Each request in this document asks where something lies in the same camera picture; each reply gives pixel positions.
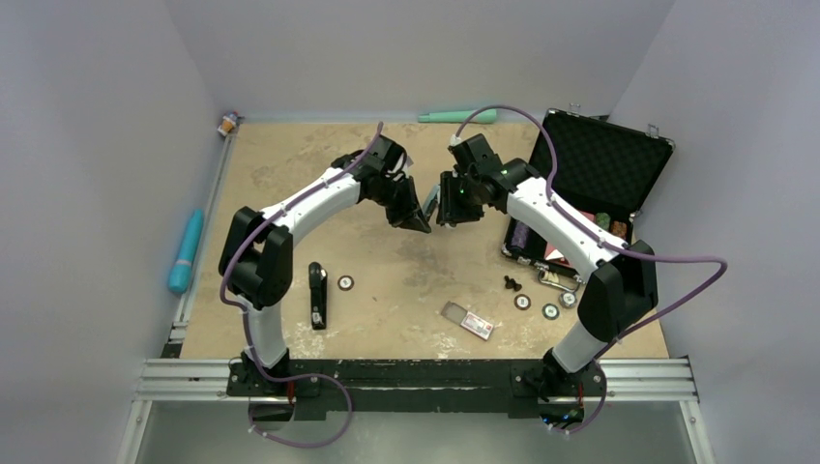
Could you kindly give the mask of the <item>black stapler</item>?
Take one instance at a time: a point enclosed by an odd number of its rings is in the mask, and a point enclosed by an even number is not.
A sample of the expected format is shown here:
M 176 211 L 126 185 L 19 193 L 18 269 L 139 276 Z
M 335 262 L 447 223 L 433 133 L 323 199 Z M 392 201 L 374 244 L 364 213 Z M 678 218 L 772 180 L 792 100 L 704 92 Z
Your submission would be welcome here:
M 310 323 L 315 331 L 327 328 L 327 273 L 318 263 L 308 265 L 308 289 L 310 303 Z

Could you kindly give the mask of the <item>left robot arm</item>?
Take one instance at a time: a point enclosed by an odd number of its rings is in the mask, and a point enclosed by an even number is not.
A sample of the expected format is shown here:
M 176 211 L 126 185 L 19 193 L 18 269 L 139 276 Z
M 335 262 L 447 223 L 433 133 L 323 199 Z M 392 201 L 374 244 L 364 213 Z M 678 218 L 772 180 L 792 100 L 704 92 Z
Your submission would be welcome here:
M 430 232 L 410 164 L 404 147 L 376 134 L 363 150 L 335 159 L 287 199 L 234 215 L 220 258 L 220 299 L 241 312 L 244 355 L 255 364 L 250 381 L 263 394 L 278 394 L 293 379 L 280 306 L 292 284 L 294 249 L 304 237 L 363 201 L 383 207 L 394 228 Z

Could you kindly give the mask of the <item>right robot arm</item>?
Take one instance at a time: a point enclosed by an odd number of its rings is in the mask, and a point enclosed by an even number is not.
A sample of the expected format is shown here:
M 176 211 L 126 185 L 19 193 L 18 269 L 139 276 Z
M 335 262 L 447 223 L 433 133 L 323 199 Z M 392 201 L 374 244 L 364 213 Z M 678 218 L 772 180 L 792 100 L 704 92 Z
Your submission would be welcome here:
M 452 136 L 454 168 L 440 179 L 436 222 L 456 226 L 478 221 L 490 206 L 524 223 L 555 246 L 585 285 L 577 322 L 543 359 L 537 385 L 565 393 L 604 347 L 658 303 L 657 271 L 643 242 L 630 245 L 597 226 L 553 192 L 546 179 L 522 159 L 501 162 L 486 138 Z

